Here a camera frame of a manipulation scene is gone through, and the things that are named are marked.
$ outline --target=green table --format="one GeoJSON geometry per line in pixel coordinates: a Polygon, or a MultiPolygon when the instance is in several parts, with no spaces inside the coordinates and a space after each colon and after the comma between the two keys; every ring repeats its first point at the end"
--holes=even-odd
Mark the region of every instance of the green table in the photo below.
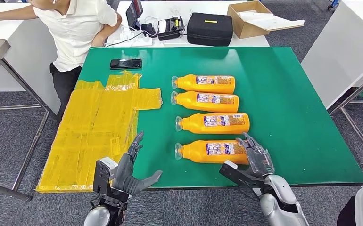
{"type": "Polygon", "coordinates": [[[175,117],[200,111],[171,105],[171,77],[186,74],[232,75],[239,112],[249,115],[249,133],[269,150],[275,173],[292,186],[363,184],[363,173],[316,95],[291,48],[94,48],[79,79],[106,84],[111,59],[141,58],[141,88],[162,90],[161,109],[140,111],[138,131],[144,148],[134,176],[163,174],[153,188],[222,187],[235,184],[219,174],[219,164],[174,158],[175,143],[234,139],[235,135],[176,132],[175,117]]]}

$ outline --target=plastic bottle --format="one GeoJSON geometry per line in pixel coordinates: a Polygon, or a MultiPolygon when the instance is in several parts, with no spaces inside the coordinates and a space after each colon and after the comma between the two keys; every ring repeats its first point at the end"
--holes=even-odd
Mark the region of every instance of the plastic bottle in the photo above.
{"type": "Polygon", "coordinates": [[[173,105],[179,104],[189,109],[207,112],[236,113],[239,108],[239,97],[232,94],[173,91],[170,101],[173,105]]]}
{"type": "Polygon", "coordinates": [[[176,131],[188,130],[197,134],[241,134],[248,132],[249,119],[245,113],[194,114],[176,117],[176,131]]]}
{"type": "Polygon", "coordinates": [[[236,81],[233,76],[226,75],[193,75],[172,77],[172,88],[185,91],[233,94],[236,81]]]}
{"type": "Polygon", "coordinates": [[[248,165],[244,147],[235,140],[197,140],[189,145],[176,144],[174,148],[176,159],[190,159],[200,163],[224,163],[230,160],[235,164],[248,165]]]}

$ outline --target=yellow plastic bag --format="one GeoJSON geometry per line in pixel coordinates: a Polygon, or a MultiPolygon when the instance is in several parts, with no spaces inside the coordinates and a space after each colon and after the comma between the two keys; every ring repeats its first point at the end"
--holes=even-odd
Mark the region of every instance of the yellow plastic bag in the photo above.
{"type": "Polygon", "coordinates": [[[138,110],[160,108],[160,89],[139,89],[140,74],[122,73],[105,88],[77,82],[36,191],[92,191],[96,161],[119,161],[137,134],[138,110]]]}

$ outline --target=black phone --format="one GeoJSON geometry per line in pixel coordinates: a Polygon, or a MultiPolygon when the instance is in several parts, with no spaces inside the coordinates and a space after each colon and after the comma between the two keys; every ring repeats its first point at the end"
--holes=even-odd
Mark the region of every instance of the black phone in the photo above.
{"type": "Polygon", "coordinates": [[[142,65],[141,59],[116,59],[116,60],[111,60],[109,69],[111,70],[135,69],[135,68],[141,68],[141,65],[142,65]]]}

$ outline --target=robotic hand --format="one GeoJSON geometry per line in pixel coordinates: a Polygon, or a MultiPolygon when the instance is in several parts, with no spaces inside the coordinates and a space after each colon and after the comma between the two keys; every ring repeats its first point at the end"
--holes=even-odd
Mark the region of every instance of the robotic hand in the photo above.
{"type": "Polygon", "coordinates": [[[219,172],[240,186],[248,186],[255,195],[254,188],[260,188],[257,197],[271,226],[309,226],[287,181],[274,174],[269,152],[247,133],[243,135],[244,140],[236,140],[246,150],[249,169],[238,170],[236,164],[226,161],[219,172]]]}
{"type": "Polygon", "coordinates": [[[158,182],[162,171],[156,171],[144,180],[133,177],[133,166],[137,153],[142,148],[143,132],[137,134],[129,149],[117,164],[106,157],[96,163],[93,191],[100,193],[98,204],[90,202],[92,209],[84,226],[118,226],[124,222],[127,200],[140,191],[158,182]]]}

